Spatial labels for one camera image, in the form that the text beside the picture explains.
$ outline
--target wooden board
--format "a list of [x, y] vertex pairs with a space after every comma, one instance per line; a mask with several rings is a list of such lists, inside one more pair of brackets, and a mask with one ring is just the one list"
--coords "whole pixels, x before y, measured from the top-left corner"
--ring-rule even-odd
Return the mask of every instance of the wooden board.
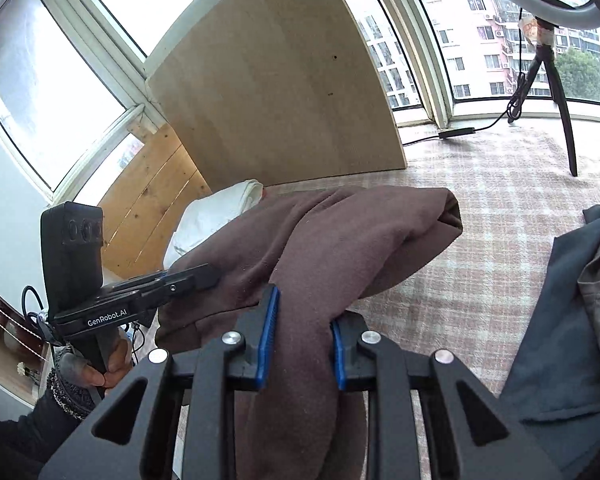
[[161, 269], [184, 209], [209, 194], [173, 129], [162, 127], [98, 204], [104, 213], [103, 266], [121, 278]]
[[173, 129], [165, 124], [120, 173], [98, 204], [104, 213], [105, 245], [111, 241], [140, 193], [181, 145]]
[[148, 86], [212, 190], [405, 167], [344, 0], [220, 0], [187, 30]]

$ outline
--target camera lens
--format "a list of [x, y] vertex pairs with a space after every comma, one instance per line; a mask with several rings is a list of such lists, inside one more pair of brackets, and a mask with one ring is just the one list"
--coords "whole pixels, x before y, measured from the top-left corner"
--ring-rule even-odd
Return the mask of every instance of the camera lens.
[[91, 239], [91, 222], [85, 220], [82, 222], [82, 239], [88, 242]]
[[78, 226], [75, 224], [75, 220], [69, 220], [69, 238], [75, 240], [78, 236]]

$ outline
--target blue gripper pad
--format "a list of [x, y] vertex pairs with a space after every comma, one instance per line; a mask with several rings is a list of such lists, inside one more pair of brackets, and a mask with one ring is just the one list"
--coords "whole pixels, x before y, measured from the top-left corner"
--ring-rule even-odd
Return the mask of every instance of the blue gripper pad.
[[346, 390], [347, 375], [344, 369], [344, 345], [337, 321], [331, 321], [331, 331], [333, 332], [333, 372], [336, 376], [338, 389], [343, 392]]
[[278, 301], [280, 290], [274, 285], [271, 287], [267, 314], [264, 319], [262, 335], [258, 343], [258, 367], [256, 369], [255, 383], [257, 389], [264, 386], [269, 375], [271, 354], [273, 353], [273, 336], [276, 331], [276, 317], [278, 316]]

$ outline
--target tree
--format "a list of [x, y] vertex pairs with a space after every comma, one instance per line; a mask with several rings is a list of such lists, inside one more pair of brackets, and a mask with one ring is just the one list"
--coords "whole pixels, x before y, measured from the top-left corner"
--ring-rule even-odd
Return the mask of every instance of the tree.
[[569, 48], [555, 65], [567, 97], [600, 101], [600, 61], [593, 54]]

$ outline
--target hand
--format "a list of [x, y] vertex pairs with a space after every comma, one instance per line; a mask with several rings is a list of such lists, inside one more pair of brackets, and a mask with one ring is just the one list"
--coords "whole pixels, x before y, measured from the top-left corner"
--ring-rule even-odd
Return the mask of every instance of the hand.
[[102, 386], [107, 395], [109, 390], [116, 386], [133, 367], [131, 364], [131, 341], [122, 329], [118, 330], [116, 339], [114, 350], [107, 363], [107, 372], [104, 375], [89, 366], [85, 359], [70, 352], [65, 353], [60, 359], [59, 373], [64, 380], [82, 388]]
[[80, 375], [85, 385], [103, 386], [106, 388], [104, 394], [107, 395], [109, 390], [131, 371], [131, 368], [133, 368], [131, 364], [131, 341], [124, 336], [118, 341], [116, 348], [111, 353], [107, 364], [107, 372], [104, 375], [87, 363], [84, 363]]

